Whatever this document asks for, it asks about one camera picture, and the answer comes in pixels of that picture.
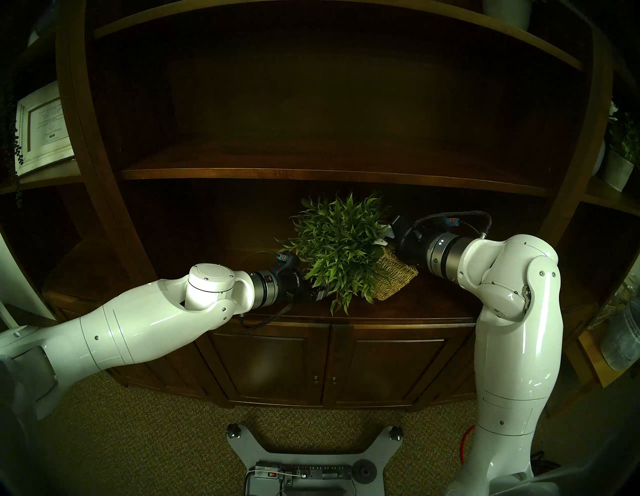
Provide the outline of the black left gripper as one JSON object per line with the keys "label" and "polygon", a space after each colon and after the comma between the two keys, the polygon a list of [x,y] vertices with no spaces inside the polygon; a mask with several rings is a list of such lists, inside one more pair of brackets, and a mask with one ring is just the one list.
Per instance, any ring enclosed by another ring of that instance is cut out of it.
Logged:
{"label": "black left gripper", "polygon": [[274,279],[277,283],[277,295],[274,301],[279,303],[314,303],[325,299],[330,288],[327,285],[311,287],[298,267],[298,262],[276,262]]}

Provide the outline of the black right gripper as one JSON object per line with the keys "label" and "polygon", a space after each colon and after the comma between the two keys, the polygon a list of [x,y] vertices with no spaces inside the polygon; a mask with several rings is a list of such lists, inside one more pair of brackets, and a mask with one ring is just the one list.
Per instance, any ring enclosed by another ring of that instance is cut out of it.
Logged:
{"label": "black right gripper", "polygon": [[431,271],[428,255],[432,242],[432,227],[404,225],[404,217],[395,216],[392,226],[387,224],[379,237],[380,241],[389,241],[398,237],[398,259],[409,266],[423,271]]}

